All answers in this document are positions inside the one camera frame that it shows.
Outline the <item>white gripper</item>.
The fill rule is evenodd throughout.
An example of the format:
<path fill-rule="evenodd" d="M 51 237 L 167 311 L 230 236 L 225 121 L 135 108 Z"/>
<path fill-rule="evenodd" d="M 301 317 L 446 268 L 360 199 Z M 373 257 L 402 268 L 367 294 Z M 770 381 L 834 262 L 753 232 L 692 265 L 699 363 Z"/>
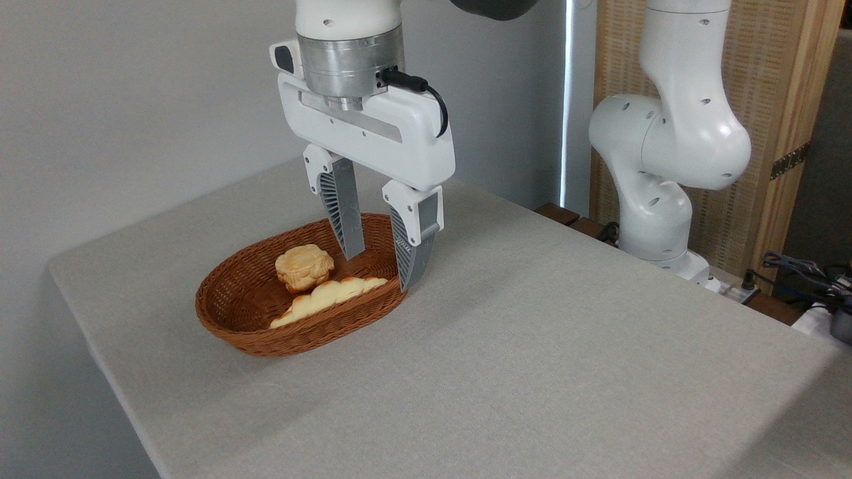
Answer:
<path fill-rule="evenodd" d="M 280 73 L 278 85 L 287 124 L 311 143 L 302 154 L 308 182 L 347 259 L 365 251 L 352 161 L 396 180 L 381 191 L 391 212 L 399 284 L 406 292 L 423 277 L 435 236 L 445 226 L 439 185 L 455 172 L 451 129 L 437 137 L 436 100 L 391 86 L 363 100 L 361 110 L 341 111 L 292 74 Z"/>

